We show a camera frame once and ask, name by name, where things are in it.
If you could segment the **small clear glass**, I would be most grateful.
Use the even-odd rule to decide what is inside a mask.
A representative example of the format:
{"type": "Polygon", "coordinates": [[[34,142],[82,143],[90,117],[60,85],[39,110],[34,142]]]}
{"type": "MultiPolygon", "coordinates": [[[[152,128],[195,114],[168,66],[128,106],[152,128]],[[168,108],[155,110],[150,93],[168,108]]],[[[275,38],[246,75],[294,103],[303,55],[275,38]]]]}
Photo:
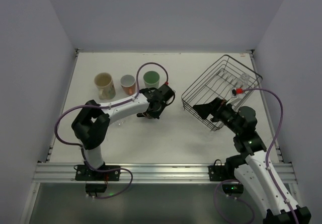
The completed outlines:
{"type": "Polygon", "coordinates": [[[243,73],[237,79],[236,88],[247,89],[249,80],[250,80],[250,76],[247,73],[243,73]]]}

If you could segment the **black mug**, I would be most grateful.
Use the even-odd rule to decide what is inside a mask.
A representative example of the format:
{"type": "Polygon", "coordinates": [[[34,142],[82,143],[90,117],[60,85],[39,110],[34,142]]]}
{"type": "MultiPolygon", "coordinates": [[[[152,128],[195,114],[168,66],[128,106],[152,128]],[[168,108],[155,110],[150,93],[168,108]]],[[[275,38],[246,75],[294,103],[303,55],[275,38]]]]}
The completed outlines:
{"type": "Polygon", "coordinates": [[[153,116],[151,116],[150,114],[148,114],[148,113],[146,113],[146,112],[144,112],[144,113],[137,113],[136,114],[136,117],[138,117],[138,118],[148,118],[148,119],[154,119],[154,117],[153,116]]]}

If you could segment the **mint green cup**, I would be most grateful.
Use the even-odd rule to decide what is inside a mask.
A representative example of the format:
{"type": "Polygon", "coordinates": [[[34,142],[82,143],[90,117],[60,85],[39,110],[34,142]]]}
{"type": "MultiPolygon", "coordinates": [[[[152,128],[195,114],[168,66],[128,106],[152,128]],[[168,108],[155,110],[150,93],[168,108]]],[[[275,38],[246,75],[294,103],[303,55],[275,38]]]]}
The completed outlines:
{"type": "Polygon", "coordinates": [[[160,76],[156,71],[148,71],[143,75],[143,81],[146,88],[159,88],[160,76]]]}

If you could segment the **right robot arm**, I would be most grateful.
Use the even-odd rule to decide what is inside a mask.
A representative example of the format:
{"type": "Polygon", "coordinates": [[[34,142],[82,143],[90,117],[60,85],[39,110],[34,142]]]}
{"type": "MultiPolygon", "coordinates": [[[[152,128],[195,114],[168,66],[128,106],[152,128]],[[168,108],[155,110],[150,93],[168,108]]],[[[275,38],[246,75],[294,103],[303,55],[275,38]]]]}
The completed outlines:
{"type": "Polygon", "coordinates": [[[263,223],[309,223],[311,213],[301,207],[285,187],[269,158],[268,150],[256,132],[256,112],[242,106],[234,111],[232,105],[221,98],[193,109],[205,120],[222,122],[234,134],[233,142],[238,155],[227,158],[229,174],[244,186],[257,204],[263,223]]]}

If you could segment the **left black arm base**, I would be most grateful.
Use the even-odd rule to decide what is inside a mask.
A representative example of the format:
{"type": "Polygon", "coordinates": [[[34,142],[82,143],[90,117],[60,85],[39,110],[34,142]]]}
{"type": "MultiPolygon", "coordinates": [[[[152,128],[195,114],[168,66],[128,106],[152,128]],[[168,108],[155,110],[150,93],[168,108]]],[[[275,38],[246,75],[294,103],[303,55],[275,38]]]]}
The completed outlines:
{"type": "Polygon", "coordinates": [[[109,181],[119,181],[120,166],[103,164],[100,172],[91,170],[87,165],[75,165],[75,180],[85,181],[86,194],[98,197],[107,190],[109,181]]]}

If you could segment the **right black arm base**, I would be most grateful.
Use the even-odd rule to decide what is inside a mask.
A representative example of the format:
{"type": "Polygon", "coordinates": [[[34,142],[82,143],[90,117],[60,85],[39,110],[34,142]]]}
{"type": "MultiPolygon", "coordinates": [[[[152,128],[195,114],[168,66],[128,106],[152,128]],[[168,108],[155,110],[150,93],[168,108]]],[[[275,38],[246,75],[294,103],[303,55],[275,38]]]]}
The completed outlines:
{"type": "MultiPolygon", "coordinates": [[[[236,180],[234,176],[235,169],[245,163],[245,160],[240,155],[227,158],[224,164],[220,159],[216,159],[212,165],[208,166],[209,180],[212,182],[222,182],[228,179],[236,180]]],[[[235,197],[240,197],[244,192],[244,186],[240,182],[223,183],[221,189],[226,195],[235,197]]]]}

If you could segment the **large clear plastic cup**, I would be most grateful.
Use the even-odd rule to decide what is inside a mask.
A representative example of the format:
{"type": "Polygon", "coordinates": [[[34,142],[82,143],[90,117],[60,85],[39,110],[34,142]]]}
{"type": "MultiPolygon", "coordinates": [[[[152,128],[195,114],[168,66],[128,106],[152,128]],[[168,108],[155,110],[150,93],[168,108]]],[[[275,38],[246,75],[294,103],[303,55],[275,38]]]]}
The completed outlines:
{"type": "Polygon", "coordinates": [[[122,127],[125,124],[127,124],[128,122],[130,122],[131,117],[126,117],[126,118],[122,118],[120,120],[115,121],[114,125],[117,127],[122,127]]]}

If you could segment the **beige floral mug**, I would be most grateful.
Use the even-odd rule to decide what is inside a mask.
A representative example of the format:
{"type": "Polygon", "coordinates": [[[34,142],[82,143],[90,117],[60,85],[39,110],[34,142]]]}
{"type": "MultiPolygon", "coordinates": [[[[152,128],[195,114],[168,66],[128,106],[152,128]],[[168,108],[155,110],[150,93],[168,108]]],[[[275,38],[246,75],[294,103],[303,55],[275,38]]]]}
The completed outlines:
{"type": "Polygon", "coordinates": [[[99,91],[99,99],[111,100],[116,96],[112,76],[107,72],[95,76],[94,83],[99,91]]]}

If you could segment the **pink ceramic mug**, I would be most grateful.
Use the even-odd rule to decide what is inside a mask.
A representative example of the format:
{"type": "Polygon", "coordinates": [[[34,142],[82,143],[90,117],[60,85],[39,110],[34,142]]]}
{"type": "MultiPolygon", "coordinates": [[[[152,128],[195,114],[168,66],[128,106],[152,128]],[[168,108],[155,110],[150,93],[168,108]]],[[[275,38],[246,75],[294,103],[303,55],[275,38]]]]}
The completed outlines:
{"type": "Polygon", "coordinates": [[[135,77],[132,75],[124,75],[121,77],[120,79],[120,84],[121,87],[123,89],[123,91],[127,94],[127,95],[133,95],[136,91],[136,80],[135,77]]]}

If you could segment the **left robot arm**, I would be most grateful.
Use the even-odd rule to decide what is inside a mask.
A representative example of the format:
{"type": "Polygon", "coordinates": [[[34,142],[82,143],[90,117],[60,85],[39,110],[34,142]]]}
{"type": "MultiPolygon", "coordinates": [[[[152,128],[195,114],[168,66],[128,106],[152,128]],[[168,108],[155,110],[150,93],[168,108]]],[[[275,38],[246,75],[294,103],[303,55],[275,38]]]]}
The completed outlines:
{"type": "Polygon", "coordinates": [[[167,84],[157,88],[141,89],[136,95],[111,103],[98,104],[88,101],[81,109],[71,127],[82,145],[82,155],[90,169],[100,172],[105,164],[100,145],[108,127],[121,119],[136,115],[159,119],[164,109],[175,99],[175,91],[167,84]]]}

